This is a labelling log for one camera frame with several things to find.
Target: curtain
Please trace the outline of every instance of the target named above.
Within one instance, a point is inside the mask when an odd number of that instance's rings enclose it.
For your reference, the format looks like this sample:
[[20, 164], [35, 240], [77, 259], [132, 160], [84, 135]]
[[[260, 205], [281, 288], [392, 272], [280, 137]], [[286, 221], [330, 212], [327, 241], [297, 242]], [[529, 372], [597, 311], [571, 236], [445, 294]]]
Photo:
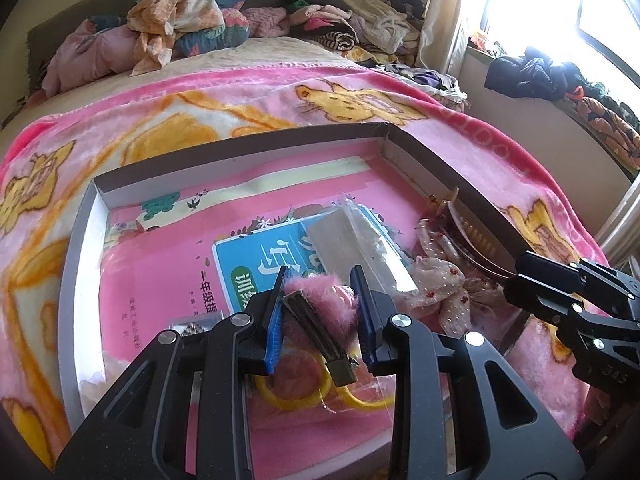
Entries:
[[622, 267], [629, 258], [640, 259], [640, 176], [596, 235], [611, 267]]
[[473, 33], [468, 12], [471, 0], [429, 0], [420, 33], [416, 65], [458, 76]]

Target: window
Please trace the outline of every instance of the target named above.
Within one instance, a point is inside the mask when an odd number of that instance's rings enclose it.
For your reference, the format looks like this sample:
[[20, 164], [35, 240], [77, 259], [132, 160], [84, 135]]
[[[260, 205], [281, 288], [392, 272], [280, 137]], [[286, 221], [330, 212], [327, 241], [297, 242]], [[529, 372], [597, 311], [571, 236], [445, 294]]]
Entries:
[[640, 112], [640, 26], [625, 0], [487, 0], [481, 27], [510, 56], [534, 46], [574, 62]]

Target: bedsheet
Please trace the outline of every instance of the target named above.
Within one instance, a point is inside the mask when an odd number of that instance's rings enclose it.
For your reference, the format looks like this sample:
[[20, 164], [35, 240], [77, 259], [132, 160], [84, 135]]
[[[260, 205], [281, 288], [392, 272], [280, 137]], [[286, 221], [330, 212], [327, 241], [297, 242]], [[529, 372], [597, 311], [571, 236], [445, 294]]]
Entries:
[[[237, 62], [235, 54], [228, 55], [228, 65]], [[243, 62], [256, 66], [177, 75], [176, 63], [165, 69], [174, 70], [169, 79], [157, 80], [151, 73], [143, 86], [118, 86], [112, 78], [73, 96], [69, 92], [58, 100], [61, 108], [84, 106], [31, 123], [5, 156], [0, 168], [0, 399], [47, 466], [70, 437], [56, 352], [60, 277], [76, 211], [96, 174], [229, 137], [387, 121], [456, 168], [539, 253], [563, 262], [579, 256], [606, 262], [546, 170], [492, 126], [446, 109], [383, 73], [351, 63], [340, 66], [335, 57], [324, 64], [316, 57], [276, 66], [271, 59], [270, 66], [258, 66], [256, 51]], [[584, 416], [587, 386], [572, 376], [574, 359], [554, 332], [532, 320], [510, 362], [572, 436]]]

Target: pink fluffy keychain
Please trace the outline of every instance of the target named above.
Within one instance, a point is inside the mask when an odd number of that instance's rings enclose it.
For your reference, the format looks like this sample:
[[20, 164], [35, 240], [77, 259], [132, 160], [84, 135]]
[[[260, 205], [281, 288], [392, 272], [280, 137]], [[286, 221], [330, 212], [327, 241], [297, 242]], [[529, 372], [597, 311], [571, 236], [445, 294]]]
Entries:
[[[358, 303], [353, 291], [340, 284], [332, 274], [313, 274], [307, 278], [295, 276], [284, 283], [285, 295], [301, 290], [318, 314], [322, 325], [342, 348], [353, 343], [358, 325]], [[284, 318], [284, 335], [305, 350], [315, 346], [302, 327], [291, 317]]]

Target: screw head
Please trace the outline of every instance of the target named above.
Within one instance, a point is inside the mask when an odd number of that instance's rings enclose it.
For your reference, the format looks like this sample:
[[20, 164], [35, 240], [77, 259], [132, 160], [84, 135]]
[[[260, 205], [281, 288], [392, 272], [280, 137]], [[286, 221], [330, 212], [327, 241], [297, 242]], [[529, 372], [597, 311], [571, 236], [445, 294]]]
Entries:
[[484, 344], [484, 336], [479, 332], [467, 332], [465, 341], [471, 346], [482, 346]]
[[395, 326], [405, 327], [411, 325], [411, 318], [404, 314], [395, 314], [391, 317], [391, 323]]
[[170, 345], [175, 343], [176, 339], [178, 339], [178, 335], [173, 330], [165, 330], [158, 334], [158, 342], [161, 345]]
[[231, 318], [231, 323], [235, 326], [247, 326], [249, 323], [251, 323], [251, 316], [245, 314], [244, 312], [241, 312], [240, 314], [234, 314], [234, 316]]

